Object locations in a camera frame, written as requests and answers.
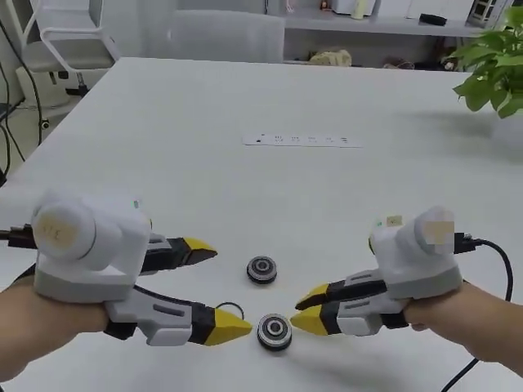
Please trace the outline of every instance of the floor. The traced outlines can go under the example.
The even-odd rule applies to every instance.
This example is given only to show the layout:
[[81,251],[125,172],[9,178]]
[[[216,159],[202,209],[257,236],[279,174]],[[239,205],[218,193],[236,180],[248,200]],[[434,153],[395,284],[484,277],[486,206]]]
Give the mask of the floor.
[[[52,118],[51,126],[47,130],[43,130],[43,139],[52,132],[53,129],[60,123],[62,118]],[[9,128],[11,133],[20,146],[20,150],[25,158],[30,156],[38,146],[38,112],[34,110],[18,109],[9,117]],[[22,164],[22,159],[16,151],[15,145],[11,140],[11,169],[9,175],[12,175],[16,169]],[[3,134],[0,132],[0,167],[5,170],[7,164],[6,141]]]

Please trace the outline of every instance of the white table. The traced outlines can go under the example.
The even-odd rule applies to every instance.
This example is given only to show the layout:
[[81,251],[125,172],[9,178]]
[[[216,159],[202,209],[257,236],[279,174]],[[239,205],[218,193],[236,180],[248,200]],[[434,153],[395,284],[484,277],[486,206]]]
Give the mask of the white table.
[[[498,242],[521,279],[521,161],[485,136],[493,113],[470,114],[451,87],[462,74],[294,65],[123,59],[0,190],[0,223],[23,224],[47,187],[139,194],[154,230],[214,245],[218,258],[141,278],[147,288],[216,305],[238,301],[253,324],[293,314],[316,284],[374,268],[367,248],[378,216],[455,211],[457,229]],[[354,138],[363,149],[246,147],[244,134]],[[270,255],[277,281],[254,287],[245,265]],[[33,262],[1,249],[5,287]],[[502,295],[501,260],[460,256],[468,280]],[[213,349],[151,348],[81,336],[34,364],[7,392],[439,391],[469,360],[430,332],[317,338],[295,332],[280,355],[254,334]],[[519,390],[481,364],[454,391]]]

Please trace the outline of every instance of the shelf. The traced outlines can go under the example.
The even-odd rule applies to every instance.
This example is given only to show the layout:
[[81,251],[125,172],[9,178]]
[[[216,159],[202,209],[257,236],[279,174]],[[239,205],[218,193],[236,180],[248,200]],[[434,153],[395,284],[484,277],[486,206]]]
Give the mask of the shelf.
[[480,27],[452,20],[449,20],[446,26],[420,24],[414,19],[379,16],[370,16],[363,20],[354,20],[350,16],[340,16],[331,11],[311,9],[298,9],[292,14],[285,15],[284,18],[286,29],[431,35],[437,37],[475,37],[484,31]]

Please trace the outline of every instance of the metal bearing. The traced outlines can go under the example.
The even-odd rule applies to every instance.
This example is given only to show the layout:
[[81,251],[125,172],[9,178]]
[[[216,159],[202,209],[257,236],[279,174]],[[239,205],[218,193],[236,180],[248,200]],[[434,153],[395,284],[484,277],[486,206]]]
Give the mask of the metal bearing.
[[270,257],[254,257],[247,264],[247,276],[255,283],[272,283],[275,281],[277,274],[276,263]]
[[293,341],[293,329],[290,322],[282,315],[268,314],[258,324],[258,341],[269,351],[287,349]]

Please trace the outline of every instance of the power strip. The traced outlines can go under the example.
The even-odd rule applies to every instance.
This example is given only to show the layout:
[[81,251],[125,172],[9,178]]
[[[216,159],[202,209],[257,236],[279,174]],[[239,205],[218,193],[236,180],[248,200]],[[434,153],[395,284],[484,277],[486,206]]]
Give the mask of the power strip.
[[281,145],[285,147],[338,147],[360,149],[363,146],[340,136],[291,136],[291,135],[248,135],[242,138],[244,145]]

